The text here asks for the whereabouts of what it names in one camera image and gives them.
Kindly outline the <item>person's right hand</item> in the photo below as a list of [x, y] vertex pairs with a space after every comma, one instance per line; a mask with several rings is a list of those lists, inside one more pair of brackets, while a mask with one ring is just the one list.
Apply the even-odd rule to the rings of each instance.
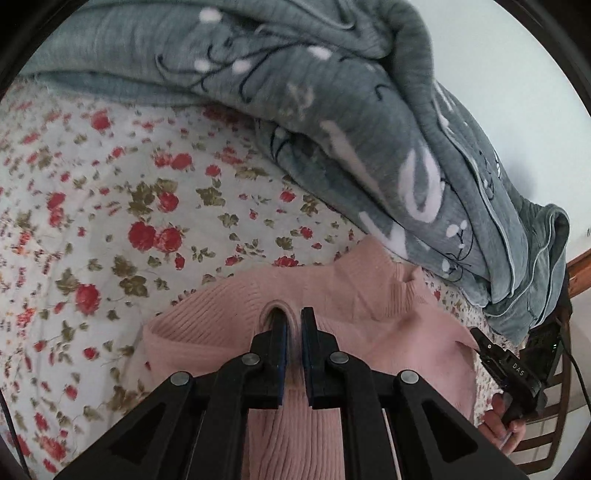
[[495, 394], [491, 398], [490, 409], [487, 410], [478, 425], [479, 432], [503, 454], [512, 454], [526, 434], [526, 423], [515, 420], [508, 427], [502, 422], [506, 412], [504, 397]]

